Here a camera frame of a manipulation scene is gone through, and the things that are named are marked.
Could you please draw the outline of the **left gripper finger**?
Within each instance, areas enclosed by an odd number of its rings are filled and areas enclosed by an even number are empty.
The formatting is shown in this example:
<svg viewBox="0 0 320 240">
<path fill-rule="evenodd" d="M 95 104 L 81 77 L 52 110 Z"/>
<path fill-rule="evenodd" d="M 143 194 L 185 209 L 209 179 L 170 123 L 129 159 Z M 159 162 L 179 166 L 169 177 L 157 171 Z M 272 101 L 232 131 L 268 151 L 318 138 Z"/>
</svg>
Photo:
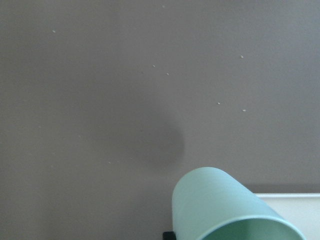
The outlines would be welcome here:
<svg viewBox="0 0 320 240">
<path fill-rule="evenodd" d="M 165 231 L 162 233 L 162 240 L 176 240 L 174 231 Z"/>
</svg>

